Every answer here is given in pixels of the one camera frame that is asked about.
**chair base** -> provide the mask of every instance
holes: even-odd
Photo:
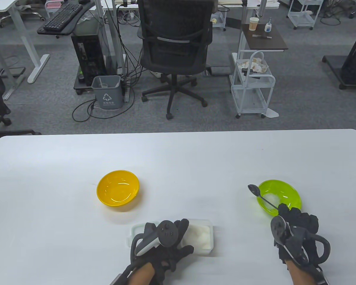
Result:
[[[36,15],[36,16],[38,16],[38,18],[40,18],[41,21],[46,21],[46,19],[45,19],[40,13],[38,13],[38,12],[36,12],[36,11],[33,11],[33,10],[30,9],[30,8],[27,8],[27,9],[24,10],[24,11],[20,11],[20,14],[21,14],[21,15],[30,15],[30,14]],[[5,15],[5,16],[3,16],[3,17],[0,18],[0,28],[3,28],[3,27],[4,27],[3,21],[4,21],[5,19],[8,19],[8,18],[11,18],[11,15]]]
[[[183,85],[188,84],[188,83],[191,83],[191,86],[196,86],[197,85],[196,77],[193,76],[193,77],[189,77],[184,80],[181,80],[181,81],[177,81],[176,74],[171,75],[171,80],[170,80],[170,78],[167,77],[166,74],[161,74],[160,80],[161,80],[161,83],[167,82],[167,85],[143,91],[141,100],[143,102],[148,101],[148,98],[146,96],[148,94],[153,94],[153,93],[162,92],[162,91],[170,91],[169,103],[167,104],[166,119],[171,120],[173,118],[173,115],[170,113],[170,109],[171,109],[171,103],[173,102],[174,94],[176,94],[177,92],[181,92],[183,94],[189,95],[190,97],[192,97],[194,99],[201,101],[201,104],[203,107],[208,106],[207,102],[202,97],[200,97],[197,94],[191,92],[190,90],[187,90],[186,88],[182,87]]]
[[[3,116],[0,116],[0,123],[3,122],[5,126],[9,126],[12,124],[11,120],[9,118],[4,118]],[[40,132],[35,132],[32,129],[21,129],[21,130],[16,130],[16,131],[0,131],[0,138],[1,137],[6,137],[6,136],[20,136],[23,134],[32,134],[32,135],[40,135]]]

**metal spoon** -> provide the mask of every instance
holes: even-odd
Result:
[[[257,185],[249,184],[248,188],[253,193],[253,195],[255,195],[256,197],[260,197],[262,200],[267,202],[270,206],[278,210],[278,208],[275,205],[273,205],[272,203],[270,203],[268,200],[266,200],[264,197],[261,196],[261,191]]]

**hand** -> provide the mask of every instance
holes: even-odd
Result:
[[[155,281],[159,284],[165,279],[165,271],[175,271],[177,263],[184,257],[194,252],[193,246],[185,246],[181,249],[177,249],[178,244],[181,242],[187,228],[189,227],[189,221],[183,219],[181,221],[175,221],[175,226],[178,228],[178,240],[171,247],[164,247],[159,245],[158,247],[151,248],[148,252],[142,256],[135,256],[135,262],[141,262],[146,264],[150,262],[155,270]]]
[[[309,215],[308,213],[301,213],[297,208],[292,208],[289,210],[287,205],[280,204],[278,206],[278,214],[284,218],[286,222],[291,226],[298,226],[307,229],[309,232],[316,234],[319,229],[318,218],[314,215]],[[285,263],[285,260],[291,260],[291,256],[284,249],[283,246],[277,245],[279,258]],[[303,248],[305,249],[309,262],[311,264],[318,264],[318,252],[314,240],[306,240],[303,243]]]

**white powder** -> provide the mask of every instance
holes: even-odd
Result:
[[[189,224],[182,239],[182,246],[193,246],[198,249],[211,249],[209,227]]]
[[[271,194],[271,193],[268,193],[268,194],[265,194],[263,195],[263,197],[268,200],[270,203],[272,203],[273,205],[275,205],[276,207],[278,207],[278,205],[280,204],[280,198],[277,196],[277,195],[274,195],[274,194]],[[264,205],[265,207],[268,209],[268,210],[273,210],[274,208],[269,205],[267,202],[263,201],[264,202]]]

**bottle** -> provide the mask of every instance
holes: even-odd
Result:
[[[265,32],[269,33],[272,30],[272,18],[269,18],[269,21],[265,25]]]

